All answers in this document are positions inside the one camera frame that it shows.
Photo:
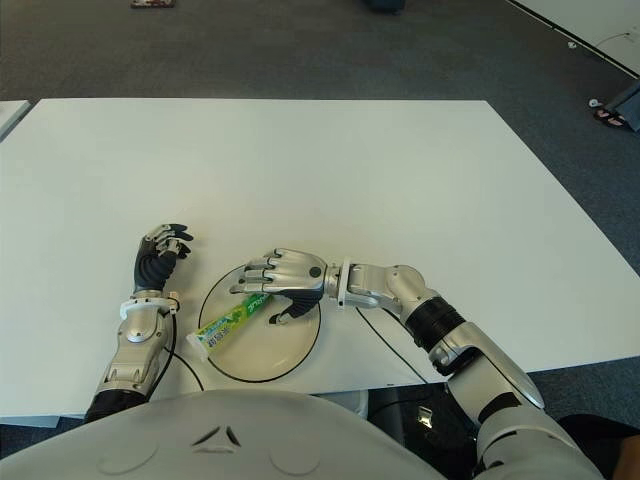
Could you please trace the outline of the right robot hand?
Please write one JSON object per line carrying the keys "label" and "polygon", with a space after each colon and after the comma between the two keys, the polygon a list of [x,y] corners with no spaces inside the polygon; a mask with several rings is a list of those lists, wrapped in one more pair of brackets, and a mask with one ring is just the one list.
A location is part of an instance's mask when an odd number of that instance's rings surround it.
{"label": "right robot hand", "polygon": [[282,314],[298,318],[323,298],[327,268],[327,263],[316,255],[275,248],[247,262],[229,292],[287,298],[291,304]]}

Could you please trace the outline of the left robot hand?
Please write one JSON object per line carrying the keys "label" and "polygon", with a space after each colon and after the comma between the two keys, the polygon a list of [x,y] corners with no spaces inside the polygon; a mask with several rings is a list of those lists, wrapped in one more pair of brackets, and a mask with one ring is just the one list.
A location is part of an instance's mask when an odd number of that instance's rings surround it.
{"label": "left robot hand", "polygon": [[133,270],[134,292],[163,291],[179,260],[186,259],[194,237],[182,224],[161,224],[140,241]]}

